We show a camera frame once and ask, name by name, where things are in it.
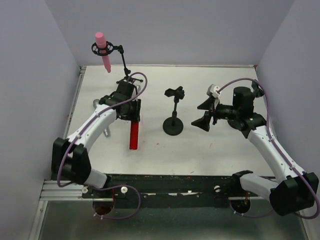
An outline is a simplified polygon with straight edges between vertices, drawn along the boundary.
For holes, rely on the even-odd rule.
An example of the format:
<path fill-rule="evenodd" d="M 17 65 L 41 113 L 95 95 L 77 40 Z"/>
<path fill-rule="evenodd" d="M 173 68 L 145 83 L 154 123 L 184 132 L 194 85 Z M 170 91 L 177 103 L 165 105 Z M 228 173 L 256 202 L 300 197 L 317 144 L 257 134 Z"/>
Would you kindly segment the red glitter microphone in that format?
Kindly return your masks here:
<path fill-rule="evenodd" d="M 129 149 L 137 150 L 139 142 L 139 122 L 130 122 L 130 137 L 129 137 Z"/>

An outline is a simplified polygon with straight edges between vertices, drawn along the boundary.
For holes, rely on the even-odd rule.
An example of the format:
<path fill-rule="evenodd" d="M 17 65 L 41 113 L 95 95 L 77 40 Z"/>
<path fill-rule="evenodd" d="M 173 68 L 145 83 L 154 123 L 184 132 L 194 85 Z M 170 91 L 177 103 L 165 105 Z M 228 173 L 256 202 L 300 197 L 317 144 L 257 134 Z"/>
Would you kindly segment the black round base stand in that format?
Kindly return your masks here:
<path fill-rule="evenodd" d="M 254 100 L 264 96 L 264 91 L 257 83 L 251 84 L 253 91 L 245 86 L 238 86 L 233 89 L 232 105 L 238 111 L 235 120 L 228 120 L 228 124 L 239 131 L 255 130 L 257 127 L 265 126 L 265 118 L 254 112 Z"/>
<path fill-rule="evenodd" d="M 168 117 L 162 125 L 163 131 L 169 136 L 179 135 L 184 128 L 183 122 L 178 118 L 177 106 L 180 100 L 185 97 L 185 91 L 182 86 L 176 89 L 169 88 L 164 92 L 166 97 L 174 97 L 174 108 L 171 117 Z"/>

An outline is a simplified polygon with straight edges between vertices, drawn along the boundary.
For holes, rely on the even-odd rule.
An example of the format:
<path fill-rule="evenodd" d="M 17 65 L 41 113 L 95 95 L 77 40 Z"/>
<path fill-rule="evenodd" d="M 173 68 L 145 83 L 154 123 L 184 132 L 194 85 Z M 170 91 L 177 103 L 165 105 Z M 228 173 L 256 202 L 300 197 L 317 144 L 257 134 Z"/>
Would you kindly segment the black tripod shock mount stand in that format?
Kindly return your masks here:
<path fill-rule="evenodd" d="M 123 46 L 122 45 L 113 45 L 111 42 L 109 41 L 106 41 L 107 42 L 107 55 L 111 55 L 113 52 L 115 51 L 118 51 L 119 54 L 121 55 L 121 59 L 122 59 L 122 65 L 123 65 L 123 71 L 124 71 L 124 77 L 121 79 L 121 80 L 118 80 L 116 81 L 115 83 L 118 85 L 120 84 L 121 82 L 129 82 L 129 83 L 132 83 L 134 84 L 135 82 L 140 82 L 140 83 L 143 83 L 144 80 L 142 79 L 138 79 L 138 78 L 129 78 L 130 74 L 131 74 L 131 70 L 129 70 L 127 68 L 127 64 L 126 64 L 126 61 L 125 61 L 125 56 L 124 56 L 124 49 L 123 49 Z M 102 57 L 102 54 L 99 52 L 99 49 L 96 45 L 96 43 L 93 43 L 91 45 L 91 51 L 97 55 L 97 56 L 100 56 Z"/>

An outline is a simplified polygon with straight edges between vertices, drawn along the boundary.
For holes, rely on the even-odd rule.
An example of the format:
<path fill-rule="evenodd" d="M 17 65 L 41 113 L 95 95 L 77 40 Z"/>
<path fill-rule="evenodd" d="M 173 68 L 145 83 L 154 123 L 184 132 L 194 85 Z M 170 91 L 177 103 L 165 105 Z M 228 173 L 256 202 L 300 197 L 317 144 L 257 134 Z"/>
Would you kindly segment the pink microphone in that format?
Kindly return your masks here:
<path fill-rule="evenodd" d="M 103 65 L 108 73 L 111 73 L 111 63 L 108 53 L 107 41 L 102 32 L 97 32 L 95 34 L 95 43 L 98 47 L 99 53 L 102 54 L 101 58 L 103 61 Z"/>

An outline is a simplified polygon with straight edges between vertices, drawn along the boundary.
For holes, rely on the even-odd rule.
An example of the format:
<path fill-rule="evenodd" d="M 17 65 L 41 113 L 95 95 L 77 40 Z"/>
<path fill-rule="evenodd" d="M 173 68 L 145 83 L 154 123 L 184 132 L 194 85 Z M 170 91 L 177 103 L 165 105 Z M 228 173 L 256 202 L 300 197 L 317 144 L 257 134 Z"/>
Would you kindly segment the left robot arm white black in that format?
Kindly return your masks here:
<path fill-rule="evenodd" d="M 93 169 L 89 151 L 98 137 L 106 132 L 115 120 L 129 121 L 129 148 L 138 148 L 141 100 L 139 86 L 122 80 L 116 91 L 95 101 L 95 110 L 86 122 L 67 138 L 57 138 L 53 143 L 51 171 L 57 179 L 66 179 L 78 185 L 97 189 L 105 187 L 107 175 Z"/>

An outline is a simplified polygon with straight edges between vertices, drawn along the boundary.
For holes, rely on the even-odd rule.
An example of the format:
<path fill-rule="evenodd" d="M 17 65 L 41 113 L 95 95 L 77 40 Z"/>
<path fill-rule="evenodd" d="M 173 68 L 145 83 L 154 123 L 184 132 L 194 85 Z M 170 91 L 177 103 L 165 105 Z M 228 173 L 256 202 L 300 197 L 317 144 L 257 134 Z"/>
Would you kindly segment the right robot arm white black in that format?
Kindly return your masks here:
<path fill-rule="evenodd" d="M 232 105 L 220 103 L 220 88 L 212 84 L 209 98 L 197 108 L 204 111 L 202 118 L 193 121 L 192 126 L 209 131 L 210 124 L 226 120 L 260 152 L 272 170 L 275 181 L 244 170 L 233 174 L 236 188 L 252 192 L 268 200 L 280 216 L 312 207 L 313 194 L 317 191 L 319 179 L 313 173 L 305 172 L 280 146 L 265 118 L 254 112 L 254 100 L 264 96 L 256 83 L 251 88 L 239 86 L 233 90 Z"/>

